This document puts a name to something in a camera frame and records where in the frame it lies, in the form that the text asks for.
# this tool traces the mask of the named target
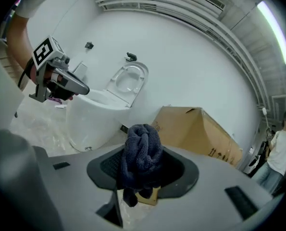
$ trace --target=hand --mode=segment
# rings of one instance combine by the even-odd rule
[[[32,67],[31,69],[31,73],[30,73],[30,76],[31,76],[31,80],[36,84],[36,67],[35,65]],[[45,72],[45,75],[44,75],[44,79],[45,81],[49,82],[51,80],[51,76],[52,76],[52,73],[53,73],[53,68],[51,67],[47,67],[46,69],[46,72]],[[60,82],[62,80],[62,76],[59,75],[57,77],[57,81]]]

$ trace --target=floor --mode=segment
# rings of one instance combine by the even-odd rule
[[[59,103],[55,101],[46,100],[44,103],[39,103],[28,97],[34,91],[35,85],[30,81],[23,91],[25,98],[18,108],[18,117],[12,120],[10,131],[24,137],[31,145],[43,147],[48,156],[80,153],[70,145],[67,139],[66,109],[56,108],[55,105]],[[119,130],[98,150],[122,144],[126,138],[127,134]],[[118,191],[118,199],[126,230],[132,230],[154,208],[154,206],[143,203],[130,208],[123,201],[123,190]]]

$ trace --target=toilet bowl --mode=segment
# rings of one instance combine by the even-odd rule
[[[148,69],[140,62],[120,68],[104,90],[90,90],[88,95],[74,96],[66,112],[70,144],[83,152],[106,143],[121,127],[148,79]]]

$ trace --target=jeans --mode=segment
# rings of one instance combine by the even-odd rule
[[[282,177],[280,173],[271,169],[269,164],[265,162],[252,179],[272,194]]]

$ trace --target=toilet lid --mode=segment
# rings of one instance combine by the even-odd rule
[[[106,91],[131,107],[139,91],[147,82],[148,69],[140,62],[130,62],[118,70],[107,85]]]

